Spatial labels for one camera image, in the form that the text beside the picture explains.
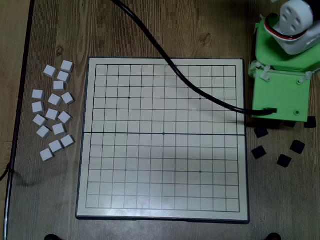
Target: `wooden surface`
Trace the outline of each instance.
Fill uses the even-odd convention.
[[[269,0],[126,0],[171,57],[244,58],[246,68],[259,14],[276,12]],[[65,240],[108,239],[248,239],[271,232],[283,239],[320,239],[320,132],[281,126],[257,139],[247,130],[250,223],[212,224],[183,221],[77,220],[76,199],[88,57],[160,57],[138,27],[108,0],[37,0],[34,8],[22,121],[9,215],[10,240],[43,239],[54,233]],[[67,90],[75,97],[68,132],[76,144],[55,159],[42,162],[39,151],[57,137],[42,140],[32,123],[33,89],[46,100],[53,80],[42,73],[46,64],[59,68],[75,63]],[[247,106],[252,81],[247,78]],[[320,119],[319,79],[312,82],[310,115]],[[289,151],[293,140],[306,143],[302,155]],[[251,150],[263,145],[267,155],[254,160]],[[280,154],[293,158],[277,165]]]
[[[0,175],[10,161],[30,0],[0,0]],[[3,239],[7,177],[0,182]]]

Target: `white cube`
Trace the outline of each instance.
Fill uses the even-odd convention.
[[[56,121],[58,119],[58,114],[59,114],[58,111],[49,108],[48,111],[46,112],[45,117],[47,119],[52,119]]]
[[[61,135],[66,132],[62,123],[59,123],[57,125],[53,125],[52,129],[53,129],[54,135]]]
[[[55,140],[52,143],[49,143],[49,147],[54,154],[63,149],[59,140]]]
[[[51,94],[51,96],[50,96],[50,98],[48,100],[48,103],[51,103],[51,104],[53,104],[53,105],[55,105],[57,107],[60,106],[61,102],[62,102],[62,98],[57,96],[57,95],[55,95],[55,94]]]
[[[73,69],[74,69],[73,62],[63,60],[63,63],[61,65],[61,70],[62,71],[66,72],[66,73],[71,73]]]
[[[47,65],[44,69],[44,74],[47,75],[50,78],[55,78],[55,76],[57,75],[58,70],[55,69],[53,66],[49,66]]]
[[[33,99],[41,99],[43,100],[45,98],[45,91],[42,91],[42,90],[36,90],[34,89],[33,92],[32,92],[32,98]]]
[[[67,135],[61,139],[62,145],[67,148],[75,143],[73,138],[70,135]]]
[[[59,116],[58,119],[63,122],[64,124],[68,124],[70,123],[70,121],[72,120],[72,116],[70,116],[68,113],[66,113],[65,111],[63,111]]]
[[[61,97],[67,105],[72,104],[75,101],[69,92],[63,94]]]
[[[64,71],[60,71],[56,79],[58,79],[59,81],[63,81],[67,84],[70,80],[70,74]]]
[[[58,91],[65,90],[65,83],[63,81],[54,81],[53,90],[58,90]]]
[[[45,112],[44,103],[41,101],[32,103],[32,111],[34,114],[40,114]]]
[[[50,133],[51,131],[45,126],[40,127],[40,129],[36,132],[36,134],[38,134],[43,139],[47,138]]]
[[[43,125],[45,125],[47,123],[47,119],[45,119],[43,116],[40,116],[39,114],[37,114],[35,116],[35,118],[33,119],[33,122],[38,124],[40,127],[42,127]]]
[[[55,156],[52,154],[49,148],[40,152],[41,158],[43,161],[53,159]]]

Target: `wooden table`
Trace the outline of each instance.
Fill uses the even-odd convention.
[[[259,14],[277,12],[269,0],[126,0],[155,38],[175,58],[244,58],[248,68]],[[28,52],[15,174],[9,209],[8,239],[40,240],[54,233],[65,240],[86,239],[257,239],[277,232],[283,239],[320,239],[320,131],[281,126],[257,139],[247,129],[250,223],[212,224],[183,221],[77,220],[76,198],[81,152],[88,57],[160,57],[127,15],[108,0],[36,0]],[[46,99],[52,79],[47,64],[75,63],[66,89],[76,102],[59,107],[74,119],[67,131],[76,144],[42,162],[39,152],[56,138],[41,140],[32,123],[33,89]],[[252,81],[247,78],[247,107]],[[319,79],[312,82],[310,115],[320,119]],[[289,150],[293,140],[306,144],[302,155]],[[255,160],[251,150],[263,145],[267,155]],[[293,158],[277,165],[280,154]]]

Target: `black cable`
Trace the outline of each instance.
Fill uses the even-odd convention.
[[[10,162],[8,163],[8,165],[6,166],[6,169],[4,171],[4,173],[2,174],[2,176],[0,176],[0,182],[5,178],[5,176],[7,175],[7,173],[10,170]]]
[[[172,70],[177,74],[177,76],[193,91],[195,91],[197,94],[201,95],[202,97],[214,102],[215,104],[218,104],[226,109],[229,109],[231,111],[240,113],[240,114],[246,114],[246,115],[270,115],[273,113],[276,113],[277,110],[274,108],[268,108],[264,110],[251,110],[251,109],[243,109],[238,108],[236,106],[232,106],[230,104],[227,104],[207,93],[197,88],[195,85],[193,85],[176,67],[176,65],[172,62],[170,57],[166,54],[166,52],[162,49],[162,47],[159,45],[157,40],[152,36],[152,34],[149,32],[147,27],[142,23],[142,21],[121,1],[119,0],[111,0],[114,4],[116,4],[119,8],[121,8],[126,14],[130,16],[130,18],[135,21],[135,23],[139,26],[139,28],[143,31],[143,33],[146,35],[146,37],[150,40],[150,42],[154,45],[154,47],[158,50],[158,52],[161,54],[161,56],[164,58],[164,60],[169,64],[169,66],[172,68]]]

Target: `game board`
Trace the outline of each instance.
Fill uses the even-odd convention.
[[[174,59],[244,107],[242,59]],[[248,222],[244,116],[157,58],[90,58],[77,218]]]

